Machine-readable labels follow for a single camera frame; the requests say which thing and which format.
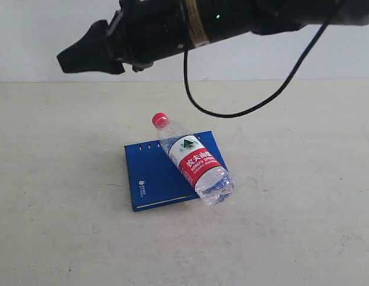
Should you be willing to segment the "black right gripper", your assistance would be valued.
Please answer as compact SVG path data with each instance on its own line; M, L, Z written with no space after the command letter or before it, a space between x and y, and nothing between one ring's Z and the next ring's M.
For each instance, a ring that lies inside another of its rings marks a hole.
M66 74L122 74L124 64L142 71L200 46L202 28L197 1L120 1L108 23L98 20L57 61Z

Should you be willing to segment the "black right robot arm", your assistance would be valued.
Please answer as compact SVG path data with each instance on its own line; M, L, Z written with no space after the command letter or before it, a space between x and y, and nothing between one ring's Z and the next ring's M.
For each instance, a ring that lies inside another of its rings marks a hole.
M244 33L274 35L307 25L369 24L369 1L120 1L110 21L93 23L57 55L65 73L141 72L154 62Z

